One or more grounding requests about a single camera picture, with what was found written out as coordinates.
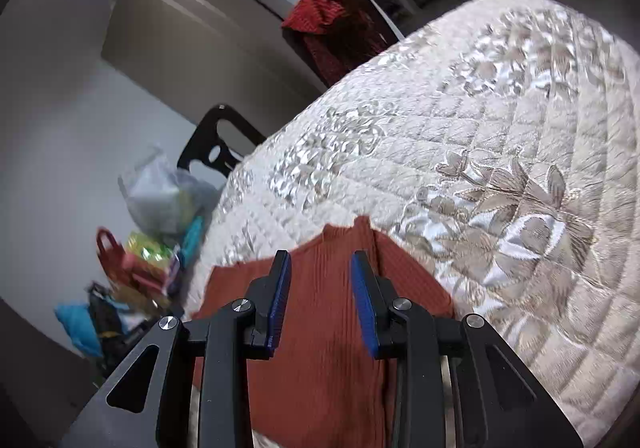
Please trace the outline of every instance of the bed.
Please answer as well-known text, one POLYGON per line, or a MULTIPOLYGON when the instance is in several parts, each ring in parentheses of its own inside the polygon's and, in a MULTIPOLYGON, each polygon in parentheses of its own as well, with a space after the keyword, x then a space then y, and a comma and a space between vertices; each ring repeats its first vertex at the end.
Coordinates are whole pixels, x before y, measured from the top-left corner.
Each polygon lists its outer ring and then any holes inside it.
POLYGON ((345 76, 230 174, 212 266, 368 215, 595 446, 640 380, 640 59, 551 0, 474 0, 345 76))

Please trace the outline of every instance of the chair backrest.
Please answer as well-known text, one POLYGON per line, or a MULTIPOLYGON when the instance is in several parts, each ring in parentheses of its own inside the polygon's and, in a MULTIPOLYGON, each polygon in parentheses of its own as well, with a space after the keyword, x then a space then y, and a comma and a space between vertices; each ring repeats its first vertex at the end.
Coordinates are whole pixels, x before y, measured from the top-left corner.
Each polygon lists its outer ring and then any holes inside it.
POLYGON ((228 121, 237 128, 255 146, 263 144, 266 139, 251 123, 243 118, 238 111, 228 105, 217 105, 207 112, 196 127, 187 146, 180 154, 178 168, 189 170, 191 161, 198 160, 205 166, 219 171, 228 177, 240 160, 231 153, 226 142, 218 135, 218 122, 228 121), (209 160, 211 151, 220 147, 220 153, 215 160, 209 160))

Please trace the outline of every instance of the orange knit sweater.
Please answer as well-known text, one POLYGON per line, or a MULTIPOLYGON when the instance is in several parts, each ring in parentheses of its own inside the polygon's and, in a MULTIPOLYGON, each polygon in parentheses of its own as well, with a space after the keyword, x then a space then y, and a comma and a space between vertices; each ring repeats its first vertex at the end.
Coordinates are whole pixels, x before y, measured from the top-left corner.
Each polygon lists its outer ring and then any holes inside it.
MULTIPOLYGON (((286 448, 384 448, 390 434, 395 363, 369 355, 351 293, 350 260, 365 250, 372 269, 400 296, 450 317, 451 298, 418 262, 359 217, 327 225, 291 251, 291 286, 280 346, 272 360, 247 362, 252 428, 286 448)), ((214 268, 194 318, 244 296, 272 259, 214 268)), ((200 384, 202 364, 194 382, 200 384)))

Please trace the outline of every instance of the white floral bedspread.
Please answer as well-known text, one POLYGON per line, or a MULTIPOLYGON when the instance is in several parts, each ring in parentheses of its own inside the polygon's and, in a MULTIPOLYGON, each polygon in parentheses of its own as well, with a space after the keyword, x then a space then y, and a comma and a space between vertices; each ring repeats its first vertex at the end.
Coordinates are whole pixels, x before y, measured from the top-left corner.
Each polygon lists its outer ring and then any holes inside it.
POLYGON ((587 447, 640 380, 640 58, 550 0, 475 0, 349 74, 231 175, 214 265, 357 215, 485 316, 587 447))

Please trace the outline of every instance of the silver bolt head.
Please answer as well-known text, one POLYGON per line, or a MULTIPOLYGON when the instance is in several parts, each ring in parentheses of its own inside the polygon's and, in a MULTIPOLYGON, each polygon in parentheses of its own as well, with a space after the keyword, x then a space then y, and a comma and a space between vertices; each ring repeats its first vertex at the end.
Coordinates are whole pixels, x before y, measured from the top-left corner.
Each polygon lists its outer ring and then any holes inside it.
POLYGON ((247 311, 251 309, 251 300, 247 300, 246 298, 238 298, 231 304, 231 309, 233 309, 237 313, 247 311))
POLYGON ((482 318, 478 314, 470 314, 466 317, 466 323, 469 327, 473 327, 474 329, 479 329, 484 325, 484 318, 482 318))
POLYGON ((393 300, 392 304, 394 308, 398 309, 399 311, 406 311, 408 309, 411 309, 411 300, 409 300, 408 298, 396 298, 395 300, 393 300))
POLYGON ((175 316, 164 316, 160 319, 160 328, 164 331, 173 329, 178 325, 178 319, 175 316))

